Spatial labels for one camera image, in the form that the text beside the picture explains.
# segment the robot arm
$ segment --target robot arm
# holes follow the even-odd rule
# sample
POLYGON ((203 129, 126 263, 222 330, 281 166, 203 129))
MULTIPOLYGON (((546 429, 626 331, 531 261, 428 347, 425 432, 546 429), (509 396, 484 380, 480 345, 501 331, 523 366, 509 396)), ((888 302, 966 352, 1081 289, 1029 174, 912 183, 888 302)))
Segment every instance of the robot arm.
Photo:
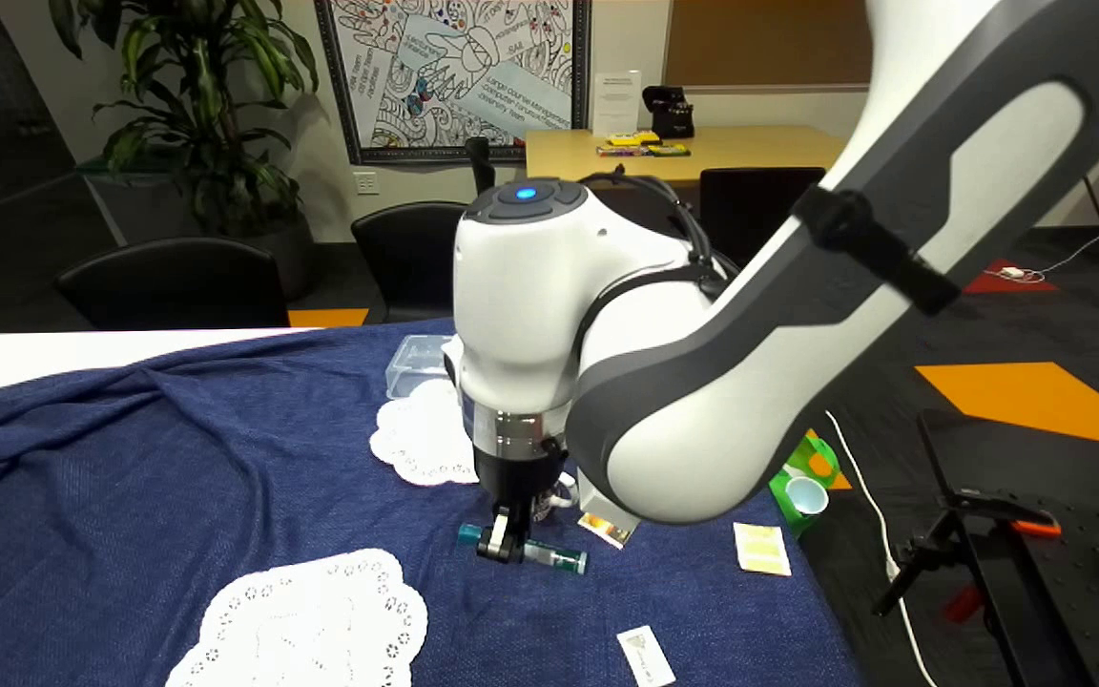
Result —
POLYGON ((870 3, 867 115, 819 193, 711 302, 688 242, 583 189, 517 183, 459 231, 449 345, 484 554, 518 549, 578 457, 602 511, 714 520, 760 487, 789 423, 910 310, 940 310, 992 242, 1028 233, 1099 161, 1099 0, 870 3))

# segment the potted plant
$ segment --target potted plant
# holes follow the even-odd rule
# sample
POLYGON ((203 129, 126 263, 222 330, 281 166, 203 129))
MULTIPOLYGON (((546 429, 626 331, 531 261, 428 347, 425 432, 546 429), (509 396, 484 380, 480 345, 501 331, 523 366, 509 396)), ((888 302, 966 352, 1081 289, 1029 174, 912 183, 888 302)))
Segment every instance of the potted plant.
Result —
POLYGON ((101 166, 159 170, 197 233, 270 249, 297 293, 313 242, 278 158, 285 101, 317 93, 317 64, 281 0, 49 0, 49 17, 70 54, 93 30, 122 59, 122 93, 96 111, 131 119, 101 166))

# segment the office chair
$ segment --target office chair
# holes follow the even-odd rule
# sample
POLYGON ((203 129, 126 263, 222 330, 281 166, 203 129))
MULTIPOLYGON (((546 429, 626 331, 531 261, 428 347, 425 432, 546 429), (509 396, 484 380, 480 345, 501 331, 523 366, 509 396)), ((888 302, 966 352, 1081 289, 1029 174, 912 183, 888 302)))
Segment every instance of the office chair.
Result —
POLYGON ((746 269, 819 177, 823 170, 705 170, 700 222, 711 245, 746 269))
POLYGON ((353 222, 356 245, 382 289, 373 322, 449 312, 449 261, 466 203, 406 203, 353 222))
POLYGON ((126 245, 58 289, 96 330, 285 330, 274 258, 222 236, 126 245))

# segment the small white box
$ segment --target small white box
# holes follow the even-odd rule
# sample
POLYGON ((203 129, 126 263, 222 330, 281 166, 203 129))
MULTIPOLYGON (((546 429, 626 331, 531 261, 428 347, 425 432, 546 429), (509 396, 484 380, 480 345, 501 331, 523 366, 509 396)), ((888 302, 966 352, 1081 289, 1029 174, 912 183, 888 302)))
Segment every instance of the small white box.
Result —
POLYGON ((409 396, 428 380, 447 380, 443 345, 449 338, 406 338, 384 370, 384 396, 409 396))
POLYGON ((631 137, 639 135, 641 111, 641 77, 639 68, 597 74, 592 77, 592 135, 597 137, 631 137))

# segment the green object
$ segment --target green object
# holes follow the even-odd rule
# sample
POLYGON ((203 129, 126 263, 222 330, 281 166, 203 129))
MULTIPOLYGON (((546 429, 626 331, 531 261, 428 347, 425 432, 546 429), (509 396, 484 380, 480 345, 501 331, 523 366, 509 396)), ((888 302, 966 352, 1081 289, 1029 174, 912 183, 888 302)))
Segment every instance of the green object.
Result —
POLYGON ((479 525, 463 525, 459 537, 471 541, 471 548, 480 548, 484 531, 479 525))
POLYGON ((788 467, 811 473, 819 487, 837 487, 842 473, 837 452, 818 432, 805 432, 788 467))
POLYGON ((297 183, 278 170, 292 144, 274 121, 285 95, 317 93, 317 60, 281 22, 281 0, 49 0, 70 54, 93 30, 122 59, 131 111, 108 137, 105 170, 177 161, 171 174, 203 233, 252 236, 297 213, 297 183))
POLYGON ((831 489, 840 481, 840 473, 842 470, 840 470, 837 452, 818 432, 805 432, 800 443, 784 461, 784 470, 770 476, 770 497, 775 497, 784 526, 789 536, 811 531, 811 525, 830 504, 830 497, 818 497, 818 487, 831 489))

